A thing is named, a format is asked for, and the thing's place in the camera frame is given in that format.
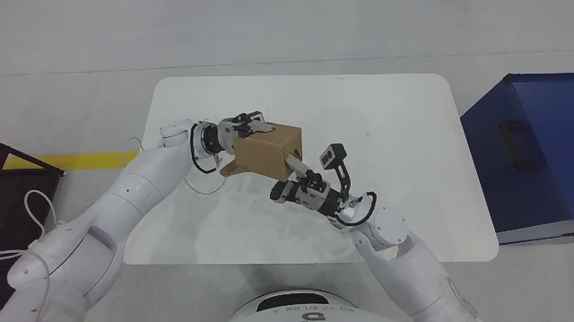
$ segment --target concrete floor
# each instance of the concrete floor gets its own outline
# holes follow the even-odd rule
[[[0,12],[0,141],[31,154],[120,150],[169,76],[436,73],[462,114],[506,73],[574,67],[572,0],[0,0]],[[61,218],[118,173],[71,173]],[[572,245],[447,269],[485,321],[574,315]],[[404,320],[362,264],[127,265],[87,320],[225,320],[283,287]]]

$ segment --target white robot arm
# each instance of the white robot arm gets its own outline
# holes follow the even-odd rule
[[[160,129],[156,148],[142,151],[114,185],[82,215],[58,225],[30,250],[50,273],[44,307],[46,271],[32,254],[24,254],[8,273],[16,290],[1,321],[83,321],[85,311],[116,281],[130,232],[155,205],[171,194],[198,160],[226,151],[233,138],[272,130],[259,112],[226,118],[218,125],[178,121]]]
[[[457,292],[442,264],[390,207],[377,205],[377,195],[349,195],[351,180],[343,159],[342,144],[331,144],[320,161],[335,170],[341,192],[320,174],[288,156],[286,162],[297,181],[277,182],[270,195],[276,203],[287,201],[318,211],[341,232],[350,233],[355,247],[393,302],[415,322],[480,321],[474,308]],[[378,251],[398,247],[386,260]]]
[[[227,118],[218,125],[186,119],[163,127],[158,147],[141,152],[94,205],[30,247],[48,266],[46,303],[41,303],[47,283],[43,265],[32,254],[24,254],[16,262],[8,274],[16,292],[4,306],[0,322],[83,321],[85,311],[116,281],[127,237],[144,215],[171,194],[194,166],[204,173],[214,171],[204,170],[198,160],[223,151],[233,154],[235,137],[271,129],[258,112]],[[351,181],[343,164],[345,156],[341,144],[331,144],[320,158],[324,169],[336,170],[341,192],[288,156],[286,162],[296,172],[297,181],[278,182],[271,199],[317,211],[338,230],[350,233],[372,273],[414,321],[479,321],[440,262],[408,230],[404,219],[387,206],[376,205],[373,192],[349,195]],[[386,261],[376,253],[394,246],[398,246],[398,253],[393,260]]]

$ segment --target white tabletop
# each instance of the white tabletop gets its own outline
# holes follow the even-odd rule
[[[498,252],[483,192],[448,83],[434,74],[186,77],[161,81],[144,149],[174,120],[219,122],[260,110],[267,121],[303,129],[303,159],[343,143],[354,195],[373,190],[394,207],[441,261],[488,261]],[[193,170],[211,191],[219,174]],[[274,181],[227,179],[201,196],[182,184],[130,235],[128,264],[296,264],[361,261],[350,239],[323,216],[269,200]]]

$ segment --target blue box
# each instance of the blue box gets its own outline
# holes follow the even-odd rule
[[[462,117],[500,244],[574,236],[574,74],[509,74]]]

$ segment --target yellow floor stripe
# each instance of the yellow floor stripe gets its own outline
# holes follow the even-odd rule
[[[62,170],[97,170],[97,169],[120,169],[137,156],[138,151],[124,152],[92,152],[66,155],[35,156],[50,165]],[[39,166],[16,157],[9,157],[3,169],[39,169]]]

